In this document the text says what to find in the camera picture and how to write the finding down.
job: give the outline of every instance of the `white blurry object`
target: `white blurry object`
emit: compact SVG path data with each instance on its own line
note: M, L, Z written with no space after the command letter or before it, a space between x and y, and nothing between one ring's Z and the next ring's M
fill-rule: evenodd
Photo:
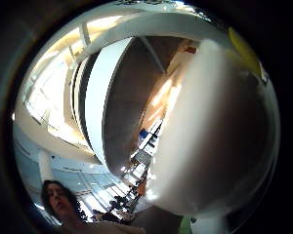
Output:
M272 83L245 67L236 52L201 42L149 166L150 203L176 215L221 217L262 184L278 151L278 110Z

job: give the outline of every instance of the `floor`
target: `floor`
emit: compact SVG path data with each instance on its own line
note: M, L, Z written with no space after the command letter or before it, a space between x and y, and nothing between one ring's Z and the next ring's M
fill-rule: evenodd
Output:
M178 234L182 216L168 213L150 204L145 206L147 208L137 212L130 225L144 227L147 234Z

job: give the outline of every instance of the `column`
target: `column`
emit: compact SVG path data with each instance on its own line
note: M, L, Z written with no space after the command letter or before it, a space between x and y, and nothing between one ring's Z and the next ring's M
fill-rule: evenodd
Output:
M40 149L38 152L38 165L42 182L46 179L54 179L50 155L45 149Z

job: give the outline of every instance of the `dark hair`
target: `dark hair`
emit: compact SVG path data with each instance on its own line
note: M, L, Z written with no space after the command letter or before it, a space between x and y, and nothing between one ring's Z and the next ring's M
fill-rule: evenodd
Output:
M58 221L61 221L61 219L57 216L57 214L52 209L52 207L49 203L48 185L51 183L55 183L62 188L64 195L66 196L66 198L68 199L68 201L70 202L72 207L74 208L76 215L80 218L80 220L86 221L87 216L86 216L85 212L83 210L81 210L80 203L78 202L75 194L73 194L68 188L63 186L57 180L45 180L43 182L42 189L41 189L41 200L42 200L42 204L43 204L46 212L49 213L50 215L54 216Z

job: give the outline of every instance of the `woman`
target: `woman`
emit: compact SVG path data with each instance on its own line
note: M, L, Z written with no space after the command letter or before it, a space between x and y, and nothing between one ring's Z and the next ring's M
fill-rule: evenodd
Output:
M62 223L65 234L146 234L143 228L102 221L86 222L76 196L60 182L45 180L41 193L45 210Z

